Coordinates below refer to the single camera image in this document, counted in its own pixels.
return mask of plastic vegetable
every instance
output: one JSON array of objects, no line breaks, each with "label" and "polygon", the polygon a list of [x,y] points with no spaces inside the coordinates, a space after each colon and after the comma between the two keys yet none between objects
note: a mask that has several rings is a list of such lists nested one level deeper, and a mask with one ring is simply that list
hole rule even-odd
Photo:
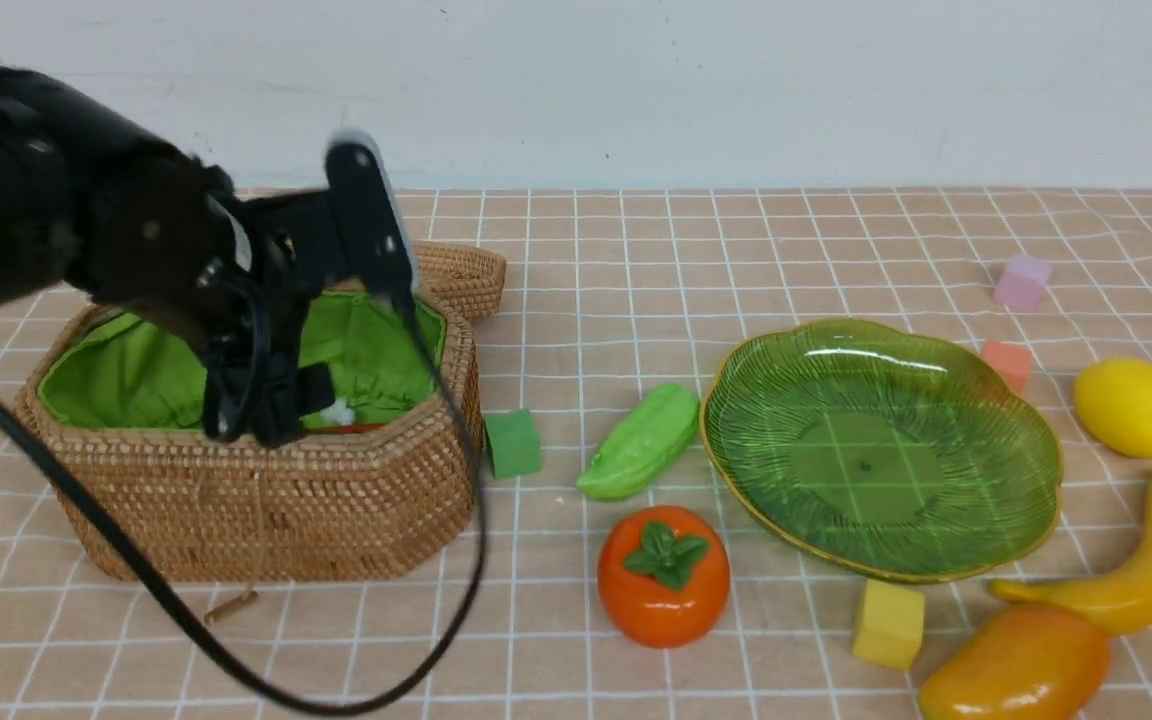
[{"label": "plastic vegetable", "polygon": [[1132,556],[1114,571],[1093,578],[1018,583],[993,579],[990,593],[1008,602],[1059,605],[1096,623],[1101,632],[1126,635],[1152,626],[1152,480],[1146,497],[1144,535]]},{"label": "plastic vegetable", "polygon": [[1152,457],[1152,364],[1111,357],[1074,381],[1074,411],[1093,438],[1129,457]]},{"label": "plastic vegetable", "polygon": [[1064,607],[1009,605],[919,691],[924,720],[1070,720],[1111,673],[1111,638]]},{"label": "plastic vegetable", "polygon": [[598,559],[598,597],[612,624],[653,649],[684,646],[727,607],[732,566],[713,528],[695,511],[658,505],[612,529]]},{"label": "plastic vegetable", "polygon": [[665,382],[616,424],[576,487],[590,500],[627,500],[647,488],[685,450],[700,427],[700,401],[681,384]]}]

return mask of green cucumber toy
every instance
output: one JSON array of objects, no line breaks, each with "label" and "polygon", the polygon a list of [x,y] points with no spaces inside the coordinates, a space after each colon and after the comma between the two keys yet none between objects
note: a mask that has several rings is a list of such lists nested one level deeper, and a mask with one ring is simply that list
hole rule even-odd
[{"label": "green cucumber toy", "polygon": [[576,488],[590,500],[628,500],[682,455],[699,427],[696,393],[681,384],[660,384],[612,429]]}]

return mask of lemon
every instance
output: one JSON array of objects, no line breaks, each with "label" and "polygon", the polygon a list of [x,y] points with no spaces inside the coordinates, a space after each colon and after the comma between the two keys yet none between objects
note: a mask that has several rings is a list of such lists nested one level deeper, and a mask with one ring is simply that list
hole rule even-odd
[{"label": "lemon", "polygon": [[1074,381],[1074,411],[1092,437],[1128,457],[1152,457],[1152,364],[1111,357]]}]

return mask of black cable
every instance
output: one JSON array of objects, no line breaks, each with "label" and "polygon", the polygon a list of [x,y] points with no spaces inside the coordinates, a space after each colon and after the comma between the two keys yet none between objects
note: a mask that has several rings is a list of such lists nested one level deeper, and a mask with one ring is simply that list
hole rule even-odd
[{"label": "black cable", "polygon": [[463,456],[465,456],[467,470],[470,473],[473,486],[473,501],[477,505],[477,525],[479,525],[479,543],[477,543],[470,585],[468,585],[465,598],[461,601],[456,615],[453,616],[450,624],[448,624],[447,632],[444,632],[444,637],[430,651],[425,661],[420,662],[416,667],[416,670],[412,670],[411,675],[408,675],[401,683],[391,688],[389,691],[379,694],[370,698],[370,700],[348,703],[348,705],[326,705],[326,703],[303,700],[303,698],[293,696],[293,694],[288,694],[283,689],[266,682],[260,675],[248,669],[237,657],[225,650],[223,644],[220,644],[214,635],[189,611],[185,602],[180,600],[179,594],[173,591],[172,585],[146,560],[145,555],[141,553],[141,548],[136,547],[136,543],[127,536],[123,528],[119,526],[116,521],[111,517],[108,511],[101,508],[99,502],[96,502],[96,498],[91,497],[88,488],[84,488],[83,484],[78,483],[78,479],[74,478],[74,475],[65,469],[65,465],[60,464],[56,456],[52,455],[51,450],[47,450],[47,447],[40,439],[29,433],[29,430],[20,424],[20,420],[15,418],[12,411],[6,409],[6,406],[0,402],[0,430],[20,447],[20,450],[26,454],[29,460],[33,461],[33,464],[38,465],[41,473],[46,475],[47,479],[54,484],[56,491],[61,495],[69,498],[74,507],[77,507],[78,511],[82,511],[83,518],[86,518],[88,523],[91,523],[97,532],[109,543],[111,547],[123,558],[128,568],[136,574],[137,578],[141,578],[141,583],[145,585],[145,589],[150,591],[154,600],[159,602],[166,614],[179,626],[180,630],[198,646],[198,650],[204,652],[204,655],[209,657],[212,662],[215,662],[215,666],[219,666],[230,679],[237,680],[240,684],[250,689],[253,694],[258,694],[260,697],[266,698],[266,700],[278,703],[280,706],[305,715],[365,715],[369,712],[376,712],[377,710],[393,705],[394,702],[402,700],[416,685],[424,682],[425,676],[434,669],[438,661],[444,659],[453,639],[456,638],[456,634],[460,632],[461,627],[465,623],[468,615],[470,615],[475,597],[479,592],[479,585],[483,583],[483,570],[486,564],[486,552],[488,552],[488,509],[486,509],[488,506],[485,502],[483,491],[479,452],[477,452],[470,429],[467,426],[465,415],[456,406],[456,400],[454,400],[447,381],[444,379],[444,373],[440,372],[438,364],[434,362],[433,353],[430,351],[429,346],[420,335],[420,328],[416,321],[415,302],[402,300],[396,305],[396,310],[401,314],[402,323],[407,327],[412,342],[416,344],[417,351],[420,353],[422,363],[424,363],[430,374],[433,376],[439,395],[444,397],[448,414],[452,415],[452,420],[456,425],[457,439],[460,439]]},{"label": "black cable", "polygon": [[234,410],[233,415],[234,422],[225,425],[223,429],[219,427],[220,420],[223,419],[223,409],[215,410],[215,418],[212,418],[211,414],[207,414],[210,409],[207,400],[215,397],[215,393],[227,389],[225,388],[225,370],[228,369],[228,357],[225,357],[223,348],[228,347],[228,343],[217,348],[215,354],[209,357],[211,366],[207,367],[207,388],[204,400],[206,414],[204,416],[204,432],[215,441],[228,444],[236,441],[243,434],[243,429],[251,420],[256,396],[265,392],[265,367],[270,364],[270,348],[273,347],[273,338],[270,336],[270,308],[262,298],[259,288],[256,288],[250,279],[244,275],[232,276],[223,268],[220,268],[212,275],[211,282],[227,288],[243,301],[242,319],[250,328],[251,336],[251,347],[247,348],[248,354],[251,355],[251,363],[248,364],[247,370],[247,387],[238,396],[238,409]]}]

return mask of white wall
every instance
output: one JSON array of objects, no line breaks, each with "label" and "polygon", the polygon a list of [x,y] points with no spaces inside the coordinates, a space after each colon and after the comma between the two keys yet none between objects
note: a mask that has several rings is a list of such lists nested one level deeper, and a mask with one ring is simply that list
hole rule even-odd
[{"label": "white wall", "polygon": [[1152,185],[1151,0],[0,0],[0,61],[256,184]]}]

